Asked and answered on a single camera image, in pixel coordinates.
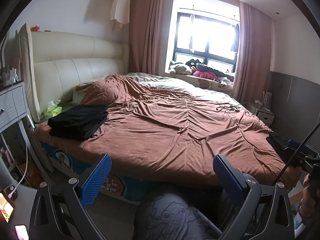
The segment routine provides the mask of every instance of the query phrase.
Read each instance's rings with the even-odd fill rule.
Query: silver bolt
[[[278,182],[277,185],[279,188],[284,188],[284,184],[282,182]]]
[[[69,184],[75,184],[77,182],[76,178],[69,179]]]
[[[247,182],[252,183],[252,184],[256,184],[257,183],[254,179],[247,179]]]
[[[45,187],[45,186],[47,186],[47,183],[45,181],[40,183],[40,187]]]

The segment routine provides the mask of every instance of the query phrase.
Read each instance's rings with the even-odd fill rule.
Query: rumpled comforter
[[[110,75],[93,83],[82,104],[109,105],[109,118],[84,142],[49,135],[47,122],[35,137],[93,164],[106,153],[112,173],[192,187],[219,185],[213,157],[223,154],[241,172],[271,184],[284,163],[266,141],[269,128],[246,110],[224,113],[218,102],[141,86]],[[301,169],[289,167],[281,181],[294,187]]]

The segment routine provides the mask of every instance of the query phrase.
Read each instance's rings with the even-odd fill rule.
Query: illuminated screen
[[[4,195],[0,193],[0,212],[4,216],[4,219],[9,222],[11,214],[13,212],[13,207],[10,203],[6,200]]]

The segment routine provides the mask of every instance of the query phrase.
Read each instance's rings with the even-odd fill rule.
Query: power cord
[[[275,181],[273,182],[273,186],[278,182],[278,180],[281,178],[281,176],[284,174],[285,170],[289,167],[292,159],[298,154],[300,149],[307,143],[307,141],[313,136],[313,134],[318,130],[320,127],[320,122],[314,127],[314,129],[309,133],[309,135],[303,140],[303,142],[299,145],[298,149],[294,152],[294,154],[291,156],[291,158],[288,160],[287,164],[283,167],[279,175],[276,177]]]
[[[235,114],[235,113],[239,113],[240,110],[241,110],[241,107],[243,104],[250,104],[254,107],[254,112],[257,110],[256,106],[251,103],[251,102],[245,102],[245,103],[242,103],[242,104],[239,104],[239,105],[232,105],[232,104],[229,104],[229,103],[221,103],[219,104],[219,106],[217,107],[217,110],[219,112],[223,112],[223,113],[227,113],[227,114]]]
[[[10,78],[11,78],[12,100],[13,100],[14,108],[16,109],[17,116],[18,116],[18,118],[19,118],[19,114],[18,114],[18,111],[17,111],[16,104],[15,104],[15,102],[14,102],[14,97],[13,97],[13,81],[12,81],[12,76],[11,76],[11,72],[10,72],[10,71],[9,71],[9,73],[10,73]],[[9,193],[8,198],[12,198],[12,195],[16,192],[18,186],[21,184],[21,182],[22,182],[23,179],[25,178],[25,176],[26,176],[26,174],[27,174],[27,170],[28,170],[28,147],[27,147],[27,140],[26,140],[26,138],[25,138],[25,134],[24,134],[24,133],[23,133],[22,136],[23,136],[23,139],[24,139],[24,141],[25,141],[25,143],[26,143],[26,170],[24,171],[24,174],[23,174],[23,176],[22,176],[22,179],[21,179],[21,180],[18,182],[18,184],[15,186],[14,190],[13,190],[11,193]]]

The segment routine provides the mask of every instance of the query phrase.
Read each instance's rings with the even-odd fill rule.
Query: headboard
[[[15,38],[17,72],[25,82],[29,110],[35,123],[49,101],[72,100],[79,83],[109,74],[127,74],[127,44],[64,32],[31,32],[23,25]]]

